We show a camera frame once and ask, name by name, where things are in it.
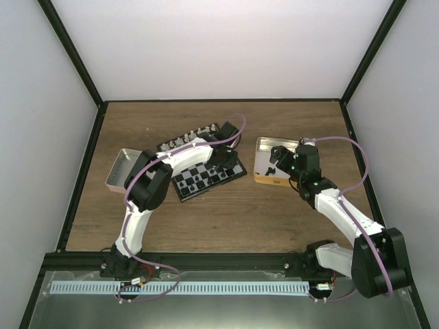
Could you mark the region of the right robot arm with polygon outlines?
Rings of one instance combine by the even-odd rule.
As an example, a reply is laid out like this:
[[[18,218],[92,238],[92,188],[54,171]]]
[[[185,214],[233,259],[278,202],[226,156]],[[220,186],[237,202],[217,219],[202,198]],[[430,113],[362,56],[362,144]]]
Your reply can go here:
[[[330,241],[314,243],[305,258],[309,274],[321,276],[327,269],[338,272],[350,278],[366,298],[392,295],[413,283],[402,232],[370,219],[323,177],[320,154],[313,143],[299,143],[293,151],[274,146],[270,162],[289,176],[301,199],[329,219],[353,247],[346,249]]]

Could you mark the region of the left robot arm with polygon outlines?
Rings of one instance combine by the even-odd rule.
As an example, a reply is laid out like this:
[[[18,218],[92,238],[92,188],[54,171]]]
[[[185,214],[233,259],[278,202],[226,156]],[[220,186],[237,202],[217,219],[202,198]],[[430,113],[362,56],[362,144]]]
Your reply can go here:
[[[159,152],[142,151],[124,182],[126,214],[121,232],[111,247],[115,268],[126,277],[140,269],[139,253],[147,223],[165,200],[171,180],[204,162],[215,168],[234,168],[243,130],[225,122],[218,130],[200,130],[169,141]]]

